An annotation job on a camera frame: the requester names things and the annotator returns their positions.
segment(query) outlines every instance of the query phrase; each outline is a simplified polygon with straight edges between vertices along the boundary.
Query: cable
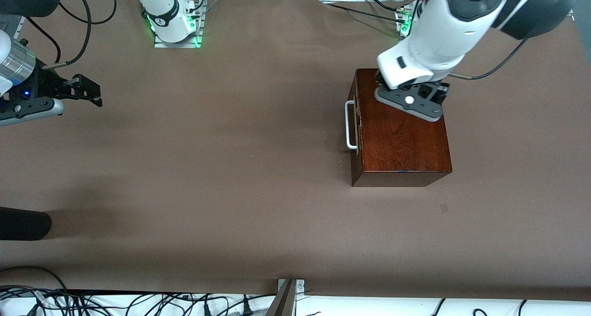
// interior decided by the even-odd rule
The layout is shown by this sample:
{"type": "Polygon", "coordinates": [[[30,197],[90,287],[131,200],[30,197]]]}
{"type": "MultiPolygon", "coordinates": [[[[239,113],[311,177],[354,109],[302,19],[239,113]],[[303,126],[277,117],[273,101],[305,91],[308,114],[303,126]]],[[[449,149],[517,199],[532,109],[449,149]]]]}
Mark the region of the cable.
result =
{"type": "Polygon", "coordinates": [[[439,304],[437,305],[437,309],[435,309],[435,312],[433,312],[433,314],[431,316],[437,316],[437,314],[439,314],[439,309],[441,309],[441,305],[443,305],[443,301],[445,301],[445,298],[441,299],[441,301],[439,301],[439,304]]]}
{"type": "Polygon", "coordinates": [[[251,305],[248,303],[246,294],[244,295],[242,302],[244,303],[244,312],[242,313],[242,316],[252,316],[254,312],[251,310],[251,305]]]}
{"type": "Polygon", "coordinates": [[[66,285],[64,284],[64,282],[61,280],[61,278],[57,275],[54,274],[53,272],[51,272],[50,270],[41,267],[41,266],[31,266],[31,265],[21,265],[21,266],[13,266],[13,267],[7,267],[6,269],[2,269],[0,270],[0,273],[2,272],[6,272],[6,271],[11,271],[11,270],[19,270],[19,269],[33,269],[33,270],[41,270],[43,272],[47,272],[48,274],[50,274],[55,280],[57,280],[57,282],[60,284],[61,288],[64,289],[64,291],[66,293],[68,293],[68,289],[66,288],[66,285]]]}
{"type": "MultiPolygon", "coordinates": [[[[152,295],[151,297],[149,297],[149,299],[152,299],[152,298],[153,298],[153,297],[155,297],[155,296],[156,296],[156,294],[154,294],[154,295],[152,295]]],[[[134,306],[133,304],[135,303],[135,301],[139,300],[141,297],[142,297],[142,295],[140,295],[139,297],[137,297],[137,298],[135,298],[135,299],[131,300],[131,303],[129,304],[129,306],[127,306],[127,307],[125,308],[125,309],[126,309],[126,310],[125,310],[125,316],[128,316],[128,315],[129,315],[129,310],[131,310],[131,307],[133,307],[133,306],[134,306]]]]}
{"type": "Polygon", "coordinates": [[[517,309],[517,316],[521,316],[521,310],[523,309],[523,305],[527,302],[527,300],[521,301],[519,304],[519,309],[517,309]]]}
{"type": "MultiPolygon", "coordinates": [[[[258,299],[258,298],[274,297],[275,295],[276,295],[276,294],[265,294],[265,295],[257,295],[257,296],[255,296],[255,297],[250,297],[250,298],[247,298],[247,299],[246,299],[246,301],[251,301],[251,300],[254,300],[254,299],[258,299]]],[[[242,301],[238,301],[237,303],[235,303],[235,304],[231,305],[230,307],[226,308],[225,310],[223,310],[222,312],[220,312],[220,313],[219,313],[219,314],[217,314],[216,316],[222,316],[222,314],[223,314],[224,312],[228,312],[230,309],[232,309],[232,308],[236,307],[237,305],[241,305],[242,303],[244,303],[244,300],[242,300],[242,301]]]]}
{"type": "Polygon", "coordinates": [[[37,25],[37,23],[35,23],[35,21],[33,19],[31,19],[31,17],[25,17],[25,18],[29,21],[29,23],[31,23],[31,25],[33,25],[37,30],[39,30],[39,32],[41,32],[41,34],[43,34],[46,38],[48,38],[49,41],[51,41],[51,43],[53,43],[53,46],[55,46],[55,50],[57,52],[57,54],[55,55],[55,62],[53,62],[53,63],[58,63],[61,59],[60,45],[47,32],[45,32],[45,30],[43,30],[39,25],[37,25]]]}
{"type": "MultiPolygon", "coordinates": [[[[414,6],[414,8],[412,9],[412,17],[411,17],[411,22],[414,23],[414,17],[416,15],[416,9],[418,9],[418,4],[421,2],[421,0],[416,0],[416,5],[414,6]]],[[[412,30],[412,23],[410,24],[410,28],[408,28],[408,36],[410,36],[410,32],[412,30]]]]}
{"type": "Polygon", "coordinates": [[[390,10],[390,11],[394,11],[396,12],[396,8],[390,8],[388,5],[383,4],[380,0],[373,0],[374,2],[376,2],[379,6],[381,6],[382,8],[386,9],[386,10],[390,10]]]}
{"type": "Polygon", "coordinates": [[[517,47],[515,47],[515,49],[513,49],[513,51],[511,51],[511,53],[507,57],[505,57],[505,59],[502,62],[499,63],[499,65],[492,68],[492,70],[490,70],[487,73],[483,73],[480,76],[466,76],[465,74],[450,73],[450,74],[448,74],[448,76],[454,77],[454,78],[460,78],[460,79],[464,79],[464,80],[479,80],[479,79],[483,79],[484,77],[490,76],[490,75],[494,74],[494,72],[499,70],[502,66],[504,66],[507,62],[509,62],[509,60],[513,56],[515,56],[515,54],[519,51],[519,49],[521,49],[521,47],[523,47],[523,45],[527,42],[527,40],[528,39],[521,40],[519,45],[517,45],[517,47]]]}
{"type": "Polygon", "coordinates": [[[482,310],[481,308],[476,308],[476,309],[474,309],[474,310],[472,311],[472,316],[476,316],[476,313],[477,313],[477,312],[481,312],[481,313],[482,313],[482,315],[484,315],[484,316],[488,316],[488,315],[486,314],[486,312],[484,312],[484,310],[482,310]]]}
{"type": "Polygon", "coordinates": [[[206,10],[205,10],[205,11],[204,11],[202,14],[200,14],[200,15],[198,16],[198,18],[199,18],[199,17],[201,17],[201,16],[204,16],[204,15],[205,15],[205,13],[207,13],[209,10],[211,10],[211,8],[213,8],[213,6],[214,6],[214,5],[215,5],[215,4],[216,4],[218,1],[219,1],[219,0],[215,0],[215,2],[213,2],[211,5],[209,5],[209,6],[207,7],[207,9],[206,9],[206,10]]]}
{"type": "Polygon", "coordinates": [[[333,6],[334,8],[360,13],[361,15],[367,15],[370,17],[391,20],[391,21],[395,21],[396,23],[404,23],[404,21],[402,19],[394,19],[394,18],[388,18],[388,17],[384,17],[384,16],[380,16],[380,15],[374,15],[373,13],[367,13],[367,12],[363,12],[363,11],[359,11],[359,10],[349,9],[349,8],[345,8],[344,6],[340,6],[340,5],[334,5],[334,4],[329,4],[329,5],[333,6]]]}
{"type": "MultiPolygon", "coordinates": [[[[68,9],[66,9],[66,7],[61,2],[60,2],[60,7],[62,9],[64,9],[64,11],[66,11],[66,13],[68,15],[72,16],[74,19],[81,21],[82,23],[88,22],[87,20],[77,17],[76,15],[74,15],[74,13],[71,13],[68,9]]],[[[116,12],[117,12],[117,0],[113,0],[113,10],[112,10],[111,14],[109,15],[109,17],[107,17],[105,20],[92,22],[92,25],[101,25],[101,24],[104,24],[104,23],[110,21],[116,12]]]]}
{"type": "Polygon", "coordinates": [[[78,55],[76,55],[76,57],[74,57],[70,61],[63,63],[55,63],[50,66],[44,66],[42,67],[43,70],[72,65],[73,63],[76,63],[76,61],[78,61],[86,51],[86,47],[88,47],[88,41],[90,40],[90,28],[92,27],[92,19],[90,17],[90,8],[88,6],[88,2],[86,2],[86,0],[82,0],[82,3],[84,4],[84,8],[86,9],[86,18],[88,19],[88,21],[86,22],[86,37],[84,38],[84,43],[82,44],[80,52],[78,52],[78,55]]]}

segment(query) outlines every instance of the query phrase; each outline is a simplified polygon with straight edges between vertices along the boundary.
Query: box handle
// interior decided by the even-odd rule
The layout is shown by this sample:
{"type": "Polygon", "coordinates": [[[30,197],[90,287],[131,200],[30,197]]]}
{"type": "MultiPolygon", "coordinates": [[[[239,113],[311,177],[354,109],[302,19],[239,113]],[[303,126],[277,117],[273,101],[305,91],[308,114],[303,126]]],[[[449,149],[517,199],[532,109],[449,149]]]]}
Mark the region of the box handle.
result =
{"type": "Polygon", "coordinates": [[[349,139],[349,105],[355,105],[355,100],[344,103],[344,131],[347,136],[347,147],[351,150],[357,150],[357,145],[351,144],[351,139],[349,139]]]}

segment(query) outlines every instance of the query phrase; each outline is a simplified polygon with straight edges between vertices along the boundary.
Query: robotic arm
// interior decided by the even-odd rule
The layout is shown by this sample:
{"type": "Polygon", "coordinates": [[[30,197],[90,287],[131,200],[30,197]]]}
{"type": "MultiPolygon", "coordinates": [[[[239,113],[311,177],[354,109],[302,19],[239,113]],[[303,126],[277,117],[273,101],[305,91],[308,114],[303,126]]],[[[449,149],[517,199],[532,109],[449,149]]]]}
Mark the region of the robotic arm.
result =
{"type": "Polygon", "coordinates": [[[411,34],[378,56],[378,101],[424,120],[441,118],[449,75],[490,27],[516,39],[557,27],[577,0],[417,1],[411,34]]]}
{"type": "MultiPolygon", "coordinates": [[[[195,3],[192,0],[140,0],[154,32],[165,42],[174,43],[195,32],[195,3]]],[[[0,0],[0,13],[26,17],[46,17],[60,0],[0,0]]],[[[9,125],[46,116],[61,115],[61,99],[87,100],[102,106],[101,87],[81,74],[72,80],[61,78],[26,47],[0,30],[0,125],[9,125]]]]}

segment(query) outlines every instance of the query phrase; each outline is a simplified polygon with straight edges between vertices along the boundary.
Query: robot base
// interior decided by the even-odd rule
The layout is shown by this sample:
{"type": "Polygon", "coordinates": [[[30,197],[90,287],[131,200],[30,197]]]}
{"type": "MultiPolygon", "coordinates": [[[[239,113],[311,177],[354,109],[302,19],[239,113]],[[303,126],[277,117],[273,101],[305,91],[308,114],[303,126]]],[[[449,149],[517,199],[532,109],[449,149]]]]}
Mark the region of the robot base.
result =
{"type": "Polygon", "coordinates": [[[380,85],[374,92],[376,100],[394,108],[403,110],[418,118],[435,122],[443,115],[441,103],[447,97],[449,84],[427,82],[411,84],[391,90],[380,85]]]}
{"type": "MultiPolygon", "coordinates": [[[[193,0],[186,0],[186,8],[194,9],[195,2],[193,0]]],[[[201,40],[203,40],[203,28],[205,27],[205,11],[207,10],[207,0],[192,12],[188,12],[187,22],[191,27],[196,28],[194,32],[188,34],[186,38],[179,42],[169,43],[165,42],[156,34],[154,35],[154,48],[201,48],[201,40]]]]}

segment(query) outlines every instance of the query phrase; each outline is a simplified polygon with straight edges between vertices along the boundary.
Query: brown wooden box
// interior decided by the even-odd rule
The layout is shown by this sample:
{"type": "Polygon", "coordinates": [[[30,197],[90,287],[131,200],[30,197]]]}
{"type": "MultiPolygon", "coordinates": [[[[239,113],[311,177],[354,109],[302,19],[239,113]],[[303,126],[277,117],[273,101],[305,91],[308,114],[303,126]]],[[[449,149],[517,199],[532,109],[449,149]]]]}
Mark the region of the brown wooden box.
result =
{"type": "Polygon", "coordinates": [[[427,186],[452,172],[444,118],[427,122],[384,103],[376,68],[360,68],[349,93],[352,186],[427,186]]]}

